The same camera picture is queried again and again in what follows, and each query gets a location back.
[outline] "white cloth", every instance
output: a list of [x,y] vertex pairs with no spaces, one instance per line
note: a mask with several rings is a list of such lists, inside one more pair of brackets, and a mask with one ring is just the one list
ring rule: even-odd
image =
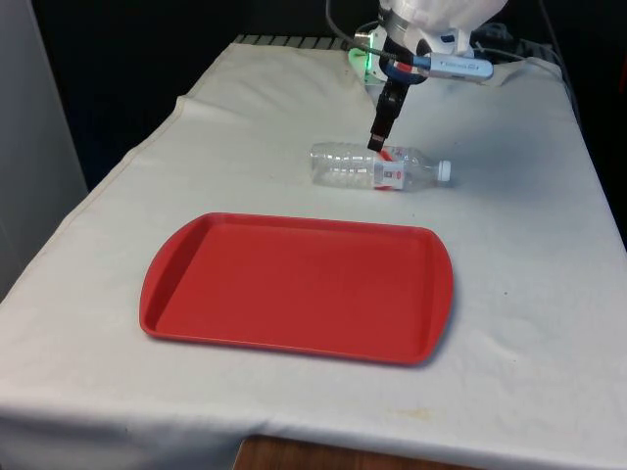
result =
[[[373,115],[341,52],[230,46],[1,305],[4,468],[229,468],[258,433],[627,468],[627,257],[563,86],[533,66],[499,88],[427,80],[390,143],[451,160],[452,188],[313,186],[311,144],[366,142]],[[410,368],[155,341],[143,276],[205,212],[433,229],[456,276],[448,333]]]

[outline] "white wall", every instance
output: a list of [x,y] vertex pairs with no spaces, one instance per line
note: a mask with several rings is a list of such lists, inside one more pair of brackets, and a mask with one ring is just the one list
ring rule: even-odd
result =
[[0,300],[85,194],[29,0],[0,0]]

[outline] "stain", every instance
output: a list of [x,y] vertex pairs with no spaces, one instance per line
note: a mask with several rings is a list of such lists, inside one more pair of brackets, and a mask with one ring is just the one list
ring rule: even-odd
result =
[[431,418],[433,417],[433,412],[429,408],[395,410],[394,414],[406,416],[407,418],[419,419],[420,421],[431,421]]

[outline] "white bottle cap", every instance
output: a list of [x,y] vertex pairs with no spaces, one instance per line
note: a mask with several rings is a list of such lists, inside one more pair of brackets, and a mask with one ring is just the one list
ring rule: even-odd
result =
[[451,181],[451,162],[442,160],[438,166],[438,181],[448,183]]

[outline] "black background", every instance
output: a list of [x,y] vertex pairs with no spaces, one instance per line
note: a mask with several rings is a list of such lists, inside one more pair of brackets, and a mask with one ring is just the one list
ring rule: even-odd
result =
[[[581,107],[584,136],[625,240],[624,0],[546,0]],[[334,0],[345,30],[375,19],[377,0]],[[324,0],[33,0],[89,187],[171,112],[240,32],[330,35]],[[496,18],[548,42],[535,0]]]

